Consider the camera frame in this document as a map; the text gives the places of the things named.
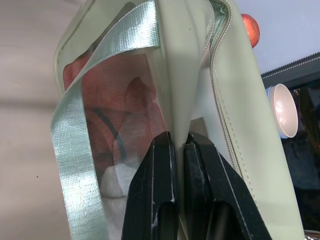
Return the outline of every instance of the red fruit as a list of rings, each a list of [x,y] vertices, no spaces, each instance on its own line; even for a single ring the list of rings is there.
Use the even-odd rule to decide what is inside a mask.
[[[248,14],[241,14],[246,32],[248,33],[252,48],[254,48],[260,39],[260,29],[257,21]]]

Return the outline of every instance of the bag handle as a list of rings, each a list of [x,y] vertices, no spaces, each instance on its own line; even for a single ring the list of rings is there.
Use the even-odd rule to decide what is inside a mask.
[[[119,20],[65,92],[51,124],[64,204],[72,240],[108,240],[82,97],[83,76],[117,54],[160,47],[156,4],[146,1]]]

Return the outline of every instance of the white bowl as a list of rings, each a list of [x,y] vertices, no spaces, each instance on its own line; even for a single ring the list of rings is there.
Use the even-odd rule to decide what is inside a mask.
[[[278,84],[265,91],[276,119],[280,137],[282,139],[293,138],[298,131],[298,114],[289,89],[283,84]]]

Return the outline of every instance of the beige surface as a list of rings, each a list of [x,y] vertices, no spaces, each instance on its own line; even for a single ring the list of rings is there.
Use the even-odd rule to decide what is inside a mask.
[[[0,1],[1,240],[70,239],[50,123],[54,53],[80,1]]]

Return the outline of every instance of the bag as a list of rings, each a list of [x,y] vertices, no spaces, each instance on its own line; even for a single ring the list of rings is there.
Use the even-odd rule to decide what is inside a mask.
[[[129,184],[163,131],[175,144],[183,196],[183,145],[199,121],[245,181],[272,239],[303,239],[233,0],[87,1],[59,43],[54,69],[60,93],[67,89],[51,133],[71,239],[121,239]],[[183,207],[180,220],[186,233]]]

